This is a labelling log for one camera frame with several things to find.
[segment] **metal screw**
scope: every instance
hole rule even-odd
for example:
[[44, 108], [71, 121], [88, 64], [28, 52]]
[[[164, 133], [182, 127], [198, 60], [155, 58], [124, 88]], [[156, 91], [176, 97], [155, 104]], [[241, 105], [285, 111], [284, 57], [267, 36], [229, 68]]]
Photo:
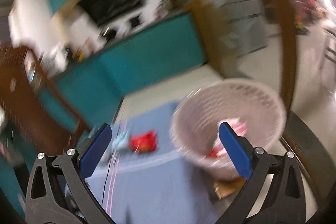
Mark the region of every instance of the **metal screw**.
[[73, 149], [73, 148], [70, 148], [70, 149], [67, 151], [68, 156], [72, 156], [72, 155], [75, 154], [75, 153], [76, 153], [76, 150]]
[[39, 160], [41, 160], [41, 159], [44, 158], [44, 156], [45, 156], [45, 154], [41, 152], [41, 153], [39, 153], [39, 154], [37, 155], [37, 158], [38, 158]]
[[292, 151], [288, 151], [287, 152], [287, 157], [292, 159], [292, 158], [295, 157], [295, 155], [294, 155], [294, 153]]
[[256, 147], [254, 151], [259, 155], [261, 155], [265, 152], [265, 150], [261, 147]]

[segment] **white floor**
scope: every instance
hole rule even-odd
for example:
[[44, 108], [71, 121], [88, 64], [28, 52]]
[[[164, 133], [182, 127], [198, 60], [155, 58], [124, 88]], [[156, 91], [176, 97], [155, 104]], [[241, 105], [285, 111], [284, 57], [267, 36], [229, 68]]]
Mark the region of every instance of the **white floor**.
[[[323, 22], [309, 27], [308, 36], [298, 36], [298, 68], [292, 110], [314, 132], [336, 163], [336, 65], [323, 58], [326, 33]], [[281, 39], [272, 37], [268, 47], [240, 59], [244, 74], [279, 90], [281, 83]]]
[[[150, 86], [144, 90], [140, 90], [136, 93], [126, 96], [117, 117], [117, 121], [129, 119], [150, 109], [158, 107], [165, 102], [181, 100], [191, 91], [197, 90], [202, 86], [220, 80], [222, 80], [222, 78], [208, 65], [191, 70], [183, 75], [165, 80], [159, 84]], [[286, 150], [278, 141], [268, 152], [275, 155], [284, 155]], [[257, 199], [249, 215], [254, 215], [260, 210], [271, 181], [272, 176], [268, 175], [259, 198]], [[316, 211], [317, 206], [313, 194], [305, 179], [303, 179], [303, 183], [306, 194], [306, 217], [309, 219]], [[217, 202], [215, 206], [218, 212], [223, 213], [224, 210], [231, 204], [233, 199], [234, 195]]]

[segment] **blue tablecloth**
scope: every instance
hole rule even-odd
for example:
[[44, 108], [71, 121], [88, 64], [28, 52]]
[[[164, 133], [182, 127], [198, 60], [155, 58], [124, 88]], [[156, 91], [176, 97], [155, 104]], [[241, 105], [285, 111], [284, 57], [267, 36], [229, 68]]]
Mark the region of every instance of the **blue tablecloth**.
[[[103, 202], [108, 166], [98, 165], [87, 178], [91, 192], [117, 224], [213, 224], [218, 219], [201, 170], [185, 161], [170, 141], [177, 105], [171, 102], [127, 121], [132, 135], [155, 129], [158, 149], [120, 156], [108, 173]], [[112, 139], [118, 128], [112, 127]]]

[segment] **teal cabinet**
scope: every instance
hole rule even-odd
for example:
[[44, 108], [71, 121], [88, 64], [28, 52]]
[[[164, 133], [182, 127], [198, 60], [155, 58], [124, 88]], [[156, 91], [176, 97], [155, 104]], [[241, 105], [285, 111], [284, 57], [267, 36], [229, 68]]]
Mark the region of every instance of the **teal cabinet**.
[[[120, 100], [205, 62], [190, 15], [158, 22], [69, 68], [56, 78], [65, 98], [93, 125], [111, 123]], [[46, 90], [49, 113], [73, 130], [75, 120]]]

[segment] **white laundry basket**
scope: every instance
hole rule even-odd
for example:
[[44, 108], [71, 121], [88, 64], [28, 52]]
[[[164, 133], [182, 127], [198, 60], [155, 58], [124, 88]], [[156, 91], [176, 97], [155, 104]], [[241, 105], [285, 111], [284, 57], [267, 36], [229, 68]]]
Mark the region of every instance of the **white laundry basket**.
[[286, 110], [278, 93], [247, 79], [226, 79], [190, 93], [177, 107], [170, 127], [173, 144], [188, 160], [219, 180], [239, 175], [226, 154], [208, 158], [217, 123], [240, 118], [247, 123], [245, 137], [252, 146], [266, 151], [278, 140], [286, 123]]

